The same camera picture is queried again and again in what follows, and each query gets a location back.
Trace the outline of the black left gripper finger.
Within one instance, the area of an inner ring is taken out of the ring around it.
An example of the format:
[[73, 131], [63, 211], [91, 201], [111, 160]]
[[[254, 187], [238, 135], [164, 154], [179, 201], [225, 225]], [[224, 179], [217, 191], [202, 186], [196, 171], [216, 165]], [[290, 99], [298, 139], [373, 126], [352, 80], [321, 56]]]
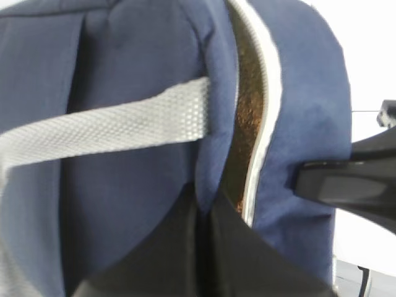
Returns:
[[201, 217], [186, 184], [161, 223], [125, 257], [85, 279], [77, 296], [333, 296], [284, 259], [219, 194]]

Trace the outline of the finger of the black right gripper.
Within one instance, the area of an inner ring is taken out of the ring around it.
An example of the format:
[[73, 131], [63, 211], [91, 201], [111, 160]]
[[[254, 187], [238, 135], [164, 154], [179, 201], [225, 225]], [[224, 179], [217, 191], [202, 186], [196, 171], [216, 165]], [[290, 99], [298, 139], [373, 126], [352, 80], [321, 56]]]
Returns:
[[395, 128], [355, 142], [348, 160], [303, 163], [294, 194], [395, 232]]

